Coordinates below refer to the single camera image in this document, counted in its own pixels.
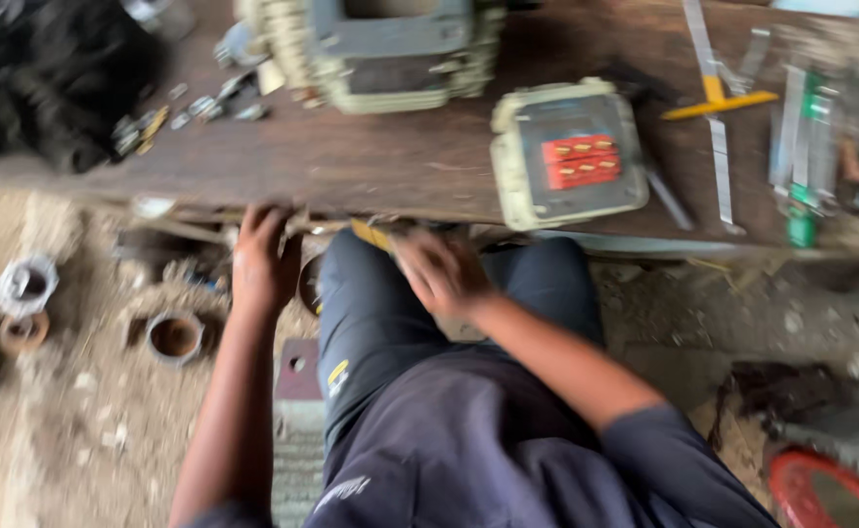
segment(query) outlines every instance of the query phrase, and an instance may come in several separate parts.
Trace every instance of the dark blue pants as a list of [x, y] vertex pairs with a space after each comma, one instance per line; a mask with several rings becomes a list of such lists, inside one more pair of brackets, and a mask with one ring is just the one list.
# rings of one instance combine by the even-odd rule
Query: dark blue pants
[[[491, 281], [509, 297], [603, 344], [595, 286], [575, 242], [550, 239], [486, 254], [482, 262]], [[349, 229], [331, 242], [319, 289], [318, 384], [325, 397], [326, 453], [381, 388], [420, 361], [469, 349], [505, 354], [490, 339], [450, 342], [394, 260]]]

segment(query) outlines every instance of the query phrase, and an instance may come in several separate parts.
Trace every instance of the dark shirt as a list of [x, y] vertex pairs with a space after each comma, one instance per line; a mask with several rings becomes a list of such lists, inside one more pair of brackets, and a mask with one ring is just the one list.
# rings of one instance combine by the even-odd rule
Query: dark shirt
[[[670, 405], [596, 438], [523, 366], [478, 352], [388, 385], [331, 450], [324, 483], [308, 528], [777, 526]], [[193, 526], [270, 525], [228, 505]]]

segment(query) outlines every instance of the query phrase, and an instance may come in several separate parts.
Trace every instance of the hand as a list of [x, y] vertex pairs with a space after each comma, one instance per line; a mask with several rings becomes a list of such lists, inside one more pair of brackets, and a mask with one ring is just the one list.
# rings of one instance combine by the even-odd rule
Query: hand
[[475, 308], [497, 296], [467, 242], [422, 229], [392, 242], [400, 268], [426, 310], [471, 319]]
[[243, 217], [234, 246], [234, 306], [282, 311], [296, 293], [302, 266], [303, 238], [286, 241], [282, 257], [279, 241], [292, 210], [251, 205]]

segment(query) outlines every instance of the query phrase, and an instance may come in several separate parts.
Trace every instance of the sleeve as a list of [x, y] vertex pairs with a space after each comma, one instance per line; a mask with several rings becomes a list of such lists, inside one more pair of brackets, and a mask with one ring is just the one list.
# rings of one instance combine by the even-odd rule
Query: sleeve
[[185, 528], [274, 528], [270, 512], [261, 513], [239, 503], [227, 503], [198, 517]]
[[601, 441], [606, 458], [629, 485], [651, 492], [694, 524], [777, 526], [670, 404], [619, 418]]

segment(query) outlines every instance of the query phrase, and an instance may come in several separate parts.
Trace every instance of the red terminal block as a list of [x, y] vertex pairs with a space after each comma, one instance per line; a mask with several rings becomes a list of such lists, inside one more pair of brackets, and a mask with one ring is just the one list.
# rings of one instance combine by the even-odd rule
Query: red terminal block
[[550, 188], [554, 191], [614, 181], [621, 173], [622, 162], [615, 154], [590, 156], [547, 166]]
[[547, 164], [577, 160], [586, 156], [618, 153], [615, 142], [608, 134], [584, 135], [554, 139], [541, 144]]

